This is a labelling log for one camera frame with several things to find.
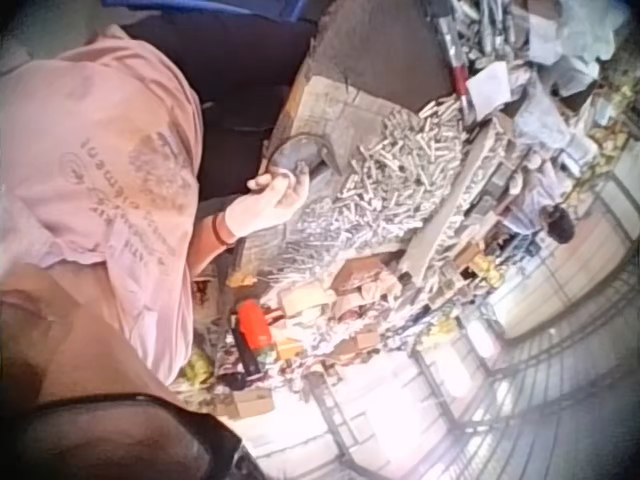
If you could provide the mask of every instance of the white paper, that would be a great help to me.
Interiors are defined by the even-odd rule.
[[[467,82],[469,94],[482,120],[496,108],[511,101],[511,85],[506,62],[494,62]]]
[[[529,15],[529,59],[553,65],[562,55],[558,24],[554,20]]]

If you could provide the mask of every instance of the black fabric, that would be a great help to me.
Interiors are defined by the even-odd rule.
[[[204,106],[200,201],[246,193],[316,27],[196,12],[152,16],[123,28],[165,54]]]

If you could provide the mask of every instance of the workbench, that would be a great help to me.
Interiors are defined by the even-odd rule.
[[[451,93],[448,66],[419,1],[338,0],[320,23],[267,153],[296,133],[321,134],[348,171],[357,146],[379,137],[390,112],[417,113]],[[286,226],[249,236],[236,270],[256,275],[278,255],[285,235]]]

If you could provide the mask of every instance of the person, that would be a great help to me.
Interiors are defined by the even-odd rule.
[[[154,16],[2,79],[1,413],[16,478],[263,478],[166,385],[191,350],[191,278],[305,202],[304,165],[258,168],[314,33]],[[195,222],[199,202],[228,195]]]
[[[560,205],[562,185],[553,165],[534,154],[523,170],[510,180],[509,193],[515,198],[502,215],[502,222],[516,233],[544,230],[555,242],[569,243],[575,236],[575,225]]]

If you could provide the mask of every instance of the white glove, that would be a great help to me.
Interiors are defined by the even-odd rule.
[[[227,227],[236,237],[287,222],[309,195],[309,169],[304,163],[296,174],[272,169],[247,182],[252,193],[234,201],[224,214]]]
[[[524,186],[524,177],[522,176],[522,172],[518,170],[513,174],[511,180],[509,180],[509,194],[517,195],[522,191],[522,187]]]

